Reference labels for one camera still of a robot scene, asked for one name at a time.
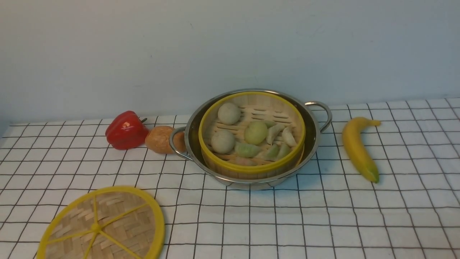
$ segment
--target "white wall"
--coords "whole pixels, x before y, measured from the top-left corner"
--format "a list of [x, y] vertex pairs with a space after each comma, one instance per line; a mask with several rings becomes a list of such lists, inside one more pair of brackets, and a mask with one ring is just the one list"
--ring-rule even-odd
[[0, 108], [192, 113], [232, 89], [329, 104], [460, 95], [459, 0], [0, 0]]

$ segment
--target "metal pot rim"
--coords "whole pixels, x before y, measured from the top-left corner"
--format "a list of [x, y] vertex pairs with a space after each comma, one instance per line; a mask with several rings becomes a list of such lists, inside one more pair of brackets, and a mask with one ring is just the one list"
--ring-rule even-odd
[[[206, 167], [206, 165], [204, 165], [200, 160], [197, 159], [197, 157], [195, 156], [195, 154], [193, 153], [193, 149], [190, 147], [190, 138], [189, 138], [189, 133], [190, 133], [190, 125], [191, 125], [191, 122], [196, 118], [197, 114], [200, 113], [200, 111], [207, 105], [209, 105], [210, 102], [213, 102], [213, 101], [217, 101], [225, 96], [228, 96], [230, 94], [236, 94], [236, 93], [240, 93], [240, 92], [250, 92], [250, 91], [257, 91], [257, 92], [267, 92], [267, 93], [271, 93], [271, 94], [275, 94], [275, 95], [278, 95], [280, 97], [288, 97], [292, 100], [294, 100], [295, 102], [297, 102], [299, 104], [300, 107], [303, 107], [307, 112], [308, 114], [310, 115], [310, 117], [312, 118], [313, 120], [313, 123], [315, 125], [315, 131], [316, 131], [316, 136], [317, 138], [315, 139], [315, 142], [314, 142], [314, 145], [313, 145], [313, 148], [312, 150], [310, 151], [310, 153], [308, 154], [308, 156], [306, 156], [296, 167], [294, 167], [293, 169], [287, 171], [287, 172], [284, 172], [280, 175], [277, 175], [277, 176], [274, 176], [274, 177], [269, 177], [269, 178], [264, 178], [264, 179], [256, 179], [256, 180], [244, 180], [244, 179], [238, 179], [238, 178], [231, 178], [231, 177], [227, 177], [227, 176], [223, 176], [223, 175], [220, 175], [212, 170], [210, 170], [209, 168]], [[268, 182], [272, 182], [272, 181], [276, 181], [278, 179], [281, 179], [281, 178], [284, 178], [284, 177], [287, 177], [289, 176], [290, 174], [294, 173], [295, 171], [299, 170], [301, 167], [303, 167], [308, 161], [310, 161], [311, 157], [315, 154], [316, 150], [318, 149], [318, 146], [319, 146], [319, 140], [321, 138], [321, 132], [323, 132], [330, 124], [331, 124], [331, 116], [329, 116], [328, 118], [328, 121], [325, 123], [324, 126], [319, 127], [319, 124], [318, 124], [318, 121], [316, 120], [316, 117], [314, 116], [313, 112], [307, 107], [308, 104], [311, 104], [311, 105], [320, 105], [320, 106], [325, 106], [323, 103], [321, 102], [307, 102], [307, 103], [302, 103], [300, 102], [299, 100], [297, 100], [296, 98], [288, 95], [288, 94], [285, 94], [285, 93], [280, 93], [280, 92], [277, 92], [277, 91], [273, 91], [273, 90], [269, 90], [269, 89], [264, 89], [264, 88], [245, 88], [245, 89], [239, 89], [239, 90], [234, 90], [234, 91], [229, 91], [229, 92], [226, 92], [226, 93], [223, 93], [223, 94], [220, 94], [218, 96], [215, 96], [213, 97], [212, 99], [208, 100], [207, 102], [205, 102], [204, 104], [202, 104], [198, 109], [195, 110], [195, 112], [192, 114], [192, 116], [190, 117], [190, 119], [188, 120], [187, 122], [187, 125], [185, 127], [185, 146], [187, 148], [187, 151], [189, 152], [189, 156], [185, 156], [181, 153], [178, 153], [176, 151], [177, 154], [180, 154], [181, 157], [184, 157], [188, 160], [191, 160], [193, 161], [194, 163], [196, 163], [201, 169], [203, 169], [205, 172], [207, 172], [208, 174], [216, 177], [216, 178], [219, 178], [219, 179], [222, 179], [224, 181], [229, 181], [229, 182], [234, 182], [234, 183], [242, 183], [242, 184], [251, 184], [251, 183], [268, 183]]]

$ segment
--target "bamboo steamer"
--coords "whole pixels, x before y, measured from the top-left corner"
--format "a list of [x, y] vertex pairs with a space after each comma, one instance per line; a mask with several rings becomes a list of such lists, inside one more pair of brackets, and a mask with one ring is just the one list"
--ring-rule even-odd
[[150, 194], [107, 187], [78, 198], [53, 219], [37, 259], [156, 259], [164, 237], [164, 217]]
[[[240, 120], [234, 125], [225, 125], [217, 117], [219, 108], [227, 102], [234, 103], [241, 110]], [[218, 130], [229, 130], [237, 142], [244, 142], [244, 130], [251, 121], [269, 120], [289, 126], [297, 145], [284, 158], [272, 162], [263, 159], [264, 153], [271, 147], [265, 141], [259, 144], [262, 151], [254, 158], [256, 166], [243, 166], [234, 163], [236, 154], [218, 154], [213, 152], [211, 138]], [[305, 140], [305, 123], [300, 112], [289, 101], [267, 92], [242, 92], [231, 94], [214, 103], [204, 114], [198, 129], [201, 152], [206, 165], [216, 173], [238, 179], [262, 179], [282, 174], [294, 168], [300, 161]], [[281, 132], [273, 145], [282, 143]]]

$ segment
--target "bamboo steamer lid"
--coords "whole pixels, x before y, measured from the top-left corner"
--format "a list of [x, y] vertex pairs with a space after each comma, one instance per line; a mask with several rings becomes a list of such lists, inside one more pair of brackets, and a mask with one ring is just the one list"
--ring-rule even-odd
[[78, 198], [53, 219], [37, 259], [156, 259], [164, 238], [164, 217], [150, 194], [107, 187]]

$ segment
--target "yellow rim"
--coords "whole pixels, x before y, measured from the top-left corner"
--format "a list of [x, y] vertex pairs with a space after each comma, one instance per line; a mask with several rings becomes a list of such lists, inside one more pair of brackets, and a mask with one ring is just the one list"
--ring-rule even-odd
[[[137, 207], [135, 207], [135, 208], [133, 208], [133, 209], [127, 211], [127, 212], [124, 212], [124, 213], [120, 214], [119, 216], [113, 218], [109, 222], [107, 222], [104, 225], [100, 226], [100, 228], [97, 229], [97, 230], [92, 228], [91, 230], [87, 230], [87, 231], [79, 232], [79, 233], [72, 234], [72, 235], [69, 235], [69, 236], [57, 238], [57, 239], [54, 239], [54, 240], [51, 240], [51, 241], [49, 240], [52, 231], [54, 230], [54, 228], [56, 228], [56, 226], [59, 224], [59, 222], [62, 220], [62, 218], [65, 215], [67, 215], [72, 209], [77, 207], [78, 204], [80, 204], [83, 201], [88, 200], [89, 198], [96, 199], [96, 196], [99, 195], [99, 194], [105, 194], [105, 193], [110, 193], [110, 192], [126, 192], [126, 193], [135, 194], [135, 195], [141, 197], [142, 199], [144, 199], [145, 204], [142, 204], [141, 206], [137, 206]], [[93, 210], [95, 212], [95, 217], [94, 218], [95, 218], [95, 221], [96, 221], [96, 220], [98, 220], [97, 210], [96, 210], [96, 203], [94, 202], [93, 204], [94, 204], [94, 209]], [[152, 209], [153, 215], [155, 217], [155, 235], [154, 235], [154, 238], [153, 238], [153, 242], [152, 242], [152, 244], [150, 246], [150, 249], [149, 249], [147, 255], [145, 256], [145, 259], [159, 258], [161, 250], [163, 249], [164, 239], [165, 239], [165, 222], [164, 222], [164, 217], [163, 217], [163, 213], [161, 212], [160, 206], [158, 205], [158, 203], [155, 201], [155, 199], [150, 194], [148, 194], [147, 192], [145, 192], [143, 190], [140, 190], [138, 188], [131, 187], [131, 186], [113, 186], [113, 187], [102, 188], [102, 189], [95, 190], [95, 191], [92, 191], [90, 193], [87, 193], [87, 194], [81, 196], [80, 198], [74, 200], [67, 207], [65, 207], [53, 219], [53, 221], [51, 221], [51, 223], [48, 225], [45, 233], [43, 234], [43, 236], [41, 238], [41, 241], [40, 241], [40, 244], [38, 246], [37, 259], [44, 259], [45, 258], [46, 246], [47, 245], [55, 243], [55, 242], [60, 242], [60, 241], [66, 240], [68, 238], [87, 235], [89, 233], [94, 233], [94, 234], [92, 236], [90, 245], [88, 246], [88, 249], [85, 252], [84, 259], [86, 259], [86, 257], [88, 256], [88, 254], [89, 254], [89, 252], [91, 250], [92, 244], [93, 244], [94, 240], [96, 239], [97, 235], [103, 235], [105, 238], [107, 238], [108, 240], [112, 241], [114, 244], [116, 244], [119, 247], [121, 247], [123, 250], [125, 250], [127, 253], [132, 255], [134, 258], [142, 259], [138, 255], [136, 255], [134, 252], [132, 252], [131, 250], [129, 250], [128, 248], [126, 248], [122, 244], [120, 244], [116, 239], [114, 239], [113, 237], [111, 237], [108, 234], [104, 233], [102, 231], [102, 228], [104, 228], [105, 226], [117, 221], [118, 219], [124, 217], [125, 215], [127, 215], [127, 214], [129, 214], [129, 213], [131, 213], [131, 212], [133, 212], [133, 211], [135, 211], [135, 210], [137, 210], [137, 209], [139, 209], [139, 208], [141, 208], [143, 206], [150, 206], [150, 208]]]
[[[301, 138], [300, 138], [300, 141], [297, 143], [297, 145], [294, 147], [294, 150], [289, 153], [287, 156], [285, 156], [284, 158], [276, 161], [276, 162], [273, 162], [273, 163], [269, 163], [269, 164], [266, 164], [266, 165], [258, 165], [258, 166], [245, 166], [245, 165], [236, 165], [236, 164], [232, 164], [230, 162], [227, 162], [227, 161], [224, 161], [222, 159], [220, 159], [219, 157], [217, 157], [215, 154], [213, 154], [211, 152], [211, 150], [209, 150], [209, 148], [207, 148], [205, 142], [204, 142], [204, 139], [203, 139], [203, 123], [204, 121], [206, 120], [206, 118], [209, 116], [209, 113], [215, 109], [218, 105], [220, 105], [221, 103], [227, 101], [228, 99], [233, 99], [235, 97], [238, 97], [238, 96], [241, 96], [241, 95], [251, 95], [251, 94], [256, 94], [256, 95], [267, 95], [267, 96], [270, 96], [272, 98], [275, 98], [275, 99], [278, 99], [282, 102], [284, 102], [285, 104], [287, 104], [288, 106], [290, 106], [292, 109], [294, 109], [295, 113], [297, 114], [297, 116], [300, 118], [300, 127], [302, 129], [302, 135], [301, 135]], [[302, 150], [302, 147], [304, 145], [304, 141], [305, 141], [305, 123], [304, 123], [304, 119], [302, 118], [302, 115], [300, 114], [300, 112], [297, 110], [297, 108], [292, 105], [292, 103], [286, 101], [285, 99], [283, 99], [282, 97], [279, 97], [277, 95], [274, 95], [274, 94], [270, 94], [270, 93], [265, 93], [265, 92], [241, 92], [241, 93], [237, 93], [237, 94], [232, 94], [232, 95], [229, 95], [227, 97], [224, 97], [222, 99], [220, 99], [219, 101], [217, 101], [216, 103], [214, 103], [206, 112], [205, 114], [203, 115], [203, 118], [201, 119], [201, 122], [200, 122], [200, 127], [198, 129], [198, 138], [199, 138], [199, 141], [200, 141], [200, 146], [201, 146], [201, 150], [212, 160], [214, 161], [214, 163], [216, 163], [217, 165], [221, 166], [221, 167], [224, 167], [224, 168], [227, 168], [227, 169], [230, 169], [232, 171], [240, 171], [240, 172], [244, 172], [244, 173], [247, 173], [247, 174], [259, 174], [259, 173], [266, 173], [266, 172], [269, 172], [269, 171], [272, 171], [272, 170], [276, 170], [277, 168], [279, 167], [282, 167], [284, 164], [286, 164], [288, 161], [290, 161], [291, 159], [294, 158], [294, 156], [298, 153], [298, 152], [301, 152]]]

